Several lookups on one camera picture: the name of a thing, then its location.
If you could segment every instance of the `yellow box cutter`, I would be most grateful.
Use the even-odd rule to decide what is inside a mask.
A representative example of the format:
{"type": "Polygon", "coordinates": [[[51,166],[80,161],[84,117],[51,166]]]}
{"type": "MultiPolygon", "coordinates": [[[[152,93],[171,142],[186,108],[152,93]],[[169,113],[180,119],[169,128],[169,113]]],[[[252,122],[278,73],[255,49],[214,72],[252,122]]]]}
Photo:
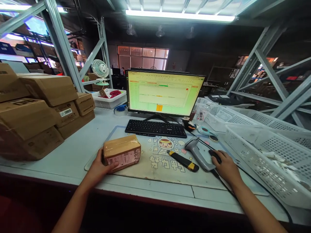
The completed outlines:
{"type": "Polygon", "coordinates": [[[184,167],[188,168],[192,172],[197,172],[199,170],[199,166],[194,164],[191,160],[188,160],[181,155],[175,153],[172,150],[166,151],[172,158],[176,159],[177,162],[179,162],[184,167]]]}

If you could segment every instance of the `plastic bottle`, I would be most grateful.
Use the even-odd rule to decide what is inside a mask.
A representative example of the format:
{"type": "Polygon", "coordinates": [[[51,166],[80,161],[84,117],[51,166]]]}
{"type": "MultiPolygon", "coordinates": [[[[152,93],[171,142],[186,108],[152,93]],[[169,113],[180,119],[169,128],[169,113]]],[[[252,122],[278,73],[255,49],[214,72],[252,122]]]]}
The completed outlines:
{"type": "Polygon", "coordinates": [[[203,124],[204,122],[204,119],[206,118],[207,116],[207,113],[211,110],[211,103],[207,103],[206,105],[204,105],[203,107],[201,107],[198,115],[197,115],[197,118],[196,118],[196,124],[198,125],[201,125],[203,124]]]}

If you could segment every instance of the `hand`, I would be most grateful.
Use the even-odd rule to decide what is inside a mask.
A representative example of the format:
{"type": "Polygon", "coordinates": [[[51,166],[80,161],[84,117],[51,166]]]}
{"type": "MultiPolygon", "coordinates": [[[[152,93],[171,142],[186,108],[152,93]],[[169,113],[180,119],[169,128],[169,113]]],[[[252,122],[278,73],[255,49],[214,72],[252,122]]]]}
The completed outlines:
{"type": "Polygon", "coordinates": [[[102,155],[103,155],[103,148],[100,148],[89,171],[87,172],[83,181],[79,185],[79,187],[83,190],[83,192],[88,193],[89,191],[91,191],[91,189],[94,188],[108,172],[110,172],[112,169],[116,168],[119,165],[118,162],[115,162],[108,166],[104,166],[101,162],[102,155]]]}
{"type": "Polygon", "coordinates": [[[214,150],[214,152],[218,154],[221,159],[221,164],[219,164],[217,159],[212,156],[213,164],[216,166],[219,175],[227,181],[232,188],[244,184],[239,169],[232,158],[222,150],[214,150]]]}

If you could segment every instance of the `computer mouse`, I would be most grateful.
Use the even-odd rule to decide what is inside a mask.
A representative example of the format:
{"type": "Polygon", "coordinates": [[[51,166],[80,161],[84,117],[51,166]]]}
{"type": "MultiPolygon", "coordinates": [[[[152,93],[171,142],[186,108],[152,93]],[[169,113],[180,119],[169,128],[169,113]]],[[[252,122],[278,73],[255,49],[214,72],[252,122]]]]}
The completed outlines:
{"type": "Polygon", "coordinates": [[[216,154],[216,152],[214,152],[213,150],[209,150],[208,152],[209,152],[209,154],[210,154],[211,156],[214,156],[214,157],[217,159],[217,162],[218,162],[219,164],[221,164],[221,159],[220,159],[219,155],[216,154]]]}

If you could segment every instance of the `white desk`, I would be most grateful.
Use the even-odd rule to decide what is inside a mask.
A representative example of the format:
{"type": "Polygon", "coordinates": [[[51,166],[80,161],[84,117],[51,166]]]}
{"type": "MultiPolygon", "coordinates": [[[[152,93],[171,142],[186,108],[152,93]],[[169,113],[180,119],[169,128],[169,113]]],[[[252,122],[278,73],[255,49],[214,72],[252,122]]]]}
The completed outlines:
{"type": "MultiPolygon", "coordinates": [[[[109,133],[116,125],[127,124],[129,119],[141,119],[134,116],[115,117],[112,111],[95,110],[96,117],[77,131],[63,144],[42,160],[34,162],[14,162],[0,157],[0,172],[23,179],[36,180],[57,185],[76,186],[84,178],[84,166],[90,157],[97,152],[109,133]]],[[[222,140],[229,152],[238,158],[236,153],[222,140]]],[[[241,165],[257,180],[261,179],[243,162],[241,165]]],[[[97,186],[99,192],[115,192],[120,196],[131,197],[150,202],[163,202],[170,205],[206,208],[242,214],[238,202],[224,190],[196,187],[191,185],[143,180],[117,175],[108,175],[97,186]]],[[[258,199],[280,221],[287,222],[287,216],[276,201],[270,196],[258,196],[258,199]]],[[[311,225],[311,211],[285,205],[293,222],[311,225]]]]}

